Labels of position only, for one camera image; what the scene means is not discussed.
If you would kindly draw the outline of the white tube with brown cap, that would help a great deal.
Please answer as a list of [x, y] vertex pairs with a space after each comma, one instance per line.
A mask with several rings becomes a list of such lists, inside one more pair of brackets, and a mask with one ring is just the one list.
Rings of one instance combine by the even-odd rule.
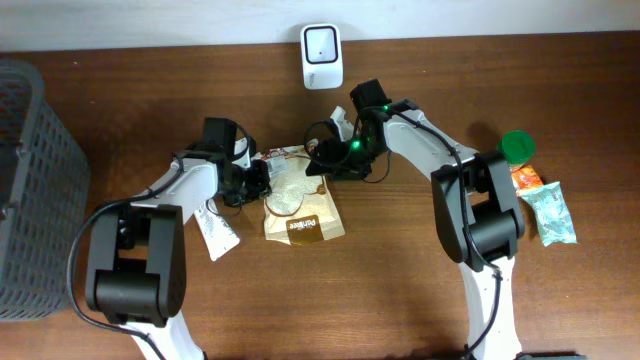
[[207, 200], [194, 212], [209, 257], [213, 262], [240, 244], [237, 234], [223, 217], [215, 214], [215, 211], [213, 201]]

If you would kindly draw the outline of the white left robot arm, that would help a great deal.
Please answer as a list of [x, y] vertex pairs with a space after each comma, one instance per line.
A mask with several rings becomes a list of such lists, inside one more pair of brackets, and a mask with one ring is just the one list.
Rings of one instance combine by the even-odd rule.
[[102, 329], [134, 339], [147, 359], [203, 359], [181, 311], [187, 288], [184, 225], [222, 195], [240, 208], [271, 191], [268, 165], [247, 166], [223, 152], [186, 150], [146, 192], [98, 208], [85, 299]]

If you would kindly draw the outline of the dark grey plastic basket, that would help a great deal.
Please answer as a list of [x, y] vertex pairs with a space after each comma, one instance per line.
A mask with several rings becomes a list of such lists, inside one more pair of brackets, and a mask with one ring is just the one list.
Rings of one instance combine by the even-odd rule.
[[87, 158], [32, 65], [1, 62], [1, 319], [35, 321], [69, 303], [70, 247], [84, 219]]

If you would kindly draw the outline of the teal snack packet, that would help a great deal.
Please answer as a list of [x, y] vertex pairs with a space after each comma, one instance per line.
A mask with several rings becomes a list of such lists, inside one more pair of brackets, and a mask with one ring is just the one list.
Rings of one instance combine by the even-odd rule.
[[560, 182], [521, 192], [521, 198], [533, 209], [542, 244], [577, 244], [573, 221]]

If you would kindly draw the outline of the green lid jar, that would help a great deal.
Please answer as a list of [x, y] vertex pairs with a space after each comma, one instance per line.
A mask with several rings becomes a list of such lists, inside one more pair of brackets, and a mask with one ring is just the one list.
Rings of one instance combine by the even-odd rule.
[[506, 158], [509, 167], [517, 169], [524, 166], [535, 154], [536, 144], [526, 131], [514, 130], [506, 133], [497, 145]]

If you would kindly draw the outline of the orange tissue packet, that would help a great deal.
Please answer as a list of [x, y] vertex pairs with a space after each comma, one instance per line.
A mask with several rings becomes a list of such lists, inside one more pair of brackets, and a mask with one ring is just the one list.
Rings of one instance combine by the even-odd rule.
[[512, 171], [511, 178], [518, 197], [544, 185], [542, 179], [530, 165]]

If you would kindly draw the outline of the white barcode scanner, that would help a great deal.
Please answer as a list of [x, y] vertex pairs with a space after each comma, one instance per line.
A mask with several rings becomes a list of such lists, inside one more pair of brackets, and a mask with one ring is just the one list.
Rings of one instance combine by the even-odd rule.
[[344, 80], [341, 34], [334, 24], [309, 24], [300, 30], [303, 83], [309, 90], [334, 89]]

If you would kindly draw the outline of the beige brown snack bag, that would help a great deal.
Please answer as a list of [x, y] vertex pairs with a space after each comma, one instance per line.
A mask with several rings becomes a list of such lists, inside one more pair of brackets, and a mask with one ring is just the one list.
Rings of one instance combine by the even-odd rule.
[[323, 176], [308, 176], [304, 147], [275, 148], [253, 156], [267, 164], [271, 194], [264, 200], [266, 239], [291, 246], [341, 237], [345, 229]]

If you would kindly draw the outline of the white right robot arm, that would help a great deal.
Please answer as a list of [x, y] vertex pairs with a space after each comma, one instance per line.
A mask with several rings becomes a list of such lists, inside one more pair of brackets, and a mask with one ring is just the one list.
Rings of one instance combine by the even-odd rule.
[[411, 100], [388, 98], [376, 79], [350, 98], [355, 122], [342, 111], [323, 121], [332, 135], [304, 148], [307, 175], [365, 179], [380, 155], [409, 161], [431, 184], [438, 239], [462, 275], [469, 315], [463, 358], [519, 358], [511, 278], [524, 220], [505, 156], [453, 140]]

